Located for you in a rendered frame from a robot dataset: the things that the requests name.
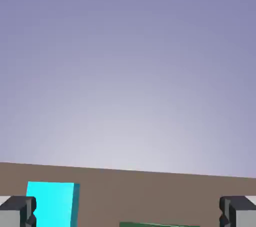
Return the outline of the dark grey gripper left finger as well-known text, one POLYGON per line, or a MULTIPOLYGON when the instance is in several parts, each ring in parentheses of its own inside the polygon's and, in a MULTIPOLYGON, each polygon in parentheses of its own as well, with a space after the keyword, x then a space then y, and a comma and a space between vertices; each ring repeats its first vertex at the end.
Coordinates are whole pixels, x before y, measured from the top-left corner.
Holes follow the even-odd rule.
POLYGON ((0 196, 0 227, 37 227, 36 207, 33 196, 0 196))

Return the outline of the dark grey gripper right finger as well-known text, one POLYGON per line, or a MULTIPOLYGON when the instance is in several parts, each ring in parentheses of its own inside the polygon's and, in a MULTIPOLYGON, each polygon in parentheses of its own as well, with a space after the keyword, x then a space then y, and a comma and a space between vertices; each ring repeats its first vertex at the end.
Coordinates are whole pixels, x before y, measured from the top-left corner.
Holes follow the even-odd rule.
POLYGON ((222 196, 219 227, 256 227, 256 195, 222 196))

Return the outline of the large cyan box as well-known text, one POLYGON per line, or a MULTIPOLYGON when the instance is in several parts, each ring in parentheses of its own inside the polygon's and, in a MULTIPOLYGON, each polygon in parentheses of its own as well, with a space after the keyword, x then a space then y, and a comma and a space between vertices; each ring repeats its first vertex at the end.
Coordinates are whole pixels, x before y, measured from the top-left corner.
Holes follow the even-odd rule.
POLYGON ((78 227, 80 184, 29 181, 26 195, 36 198, 36 227, 78 227))

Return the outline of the large green box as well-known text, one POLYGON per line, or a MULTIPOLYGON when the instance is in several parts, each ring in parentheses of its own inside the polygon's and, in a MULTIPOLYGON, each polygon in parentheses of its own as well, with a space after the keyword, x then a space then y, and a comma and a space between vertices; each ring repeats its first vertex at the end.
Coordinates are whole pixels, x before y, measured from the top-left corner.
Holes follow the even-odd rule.
POLYGON ((119 227, 200 227, 197 225, 169 225, 156 223, 120 222, 119 227))

